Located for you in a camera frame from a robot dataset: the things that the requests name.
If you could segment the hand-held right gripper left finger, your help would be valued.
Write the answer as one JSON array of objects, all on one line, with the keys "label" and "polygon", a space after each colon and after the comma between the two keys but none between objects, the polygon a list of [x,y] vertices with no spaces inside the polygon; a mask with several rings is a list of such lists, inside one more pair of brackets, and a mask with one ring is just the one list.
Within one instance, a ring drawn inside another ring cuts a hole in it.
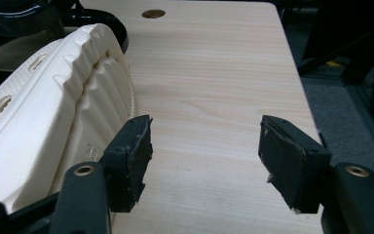
[{"label": "hand-held right gripper left finger", "polygon": [[139,202],[153,154],[151,123],[149,115],[130,119],[103,152],[107,200],[113,213],[129,213]]}]

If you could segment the red and black shoe rack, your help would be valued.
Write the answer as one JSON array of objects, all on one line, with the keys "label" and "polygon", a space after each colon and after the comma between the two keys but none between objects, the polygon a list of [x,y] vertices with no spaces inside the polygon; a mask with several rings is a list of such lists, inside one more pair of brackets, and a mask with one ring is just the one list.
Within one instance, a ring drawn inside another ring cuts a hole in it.
[{"label": "red and black shoe rack", "polygon": [[66,35],[66,27],[95,23],[110,27],[126,52],[129,37],[120,20],[108,12],[86,9],[80,0],[0,0],[0,47],[42,31],[57,40]]}]

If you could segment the cream white clog shoe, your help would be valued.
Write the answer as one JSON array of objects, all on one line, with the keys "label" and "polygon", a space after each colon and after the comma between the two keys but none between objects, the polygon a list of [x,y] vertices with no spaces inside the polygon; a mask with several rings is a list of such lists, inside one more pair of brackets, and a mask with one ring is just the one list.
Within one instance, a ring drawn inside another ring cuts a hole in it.
[{"label": "cream white clog shoe", "polygon": [[14,212],[58,192],[66,171],[99,161],[136,113],[129,68],[107,25],[48,44],[0,86],[0,202]]}]

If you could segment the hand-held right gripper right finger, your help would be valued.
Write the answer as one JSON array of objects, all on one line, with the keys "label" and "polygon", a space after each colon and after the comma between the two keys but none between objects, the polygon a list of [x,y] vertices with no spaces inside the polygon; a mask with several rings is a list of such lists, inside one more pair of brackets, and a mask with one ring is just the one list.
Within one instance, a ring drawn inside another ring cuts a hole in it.
[{"label": "hand-held right gripper right finger", "polygon": [[315,214],[319,206],[319,178],[331,153],[291,122],[263,115],[258,155],[285,203],[301,214]]}]

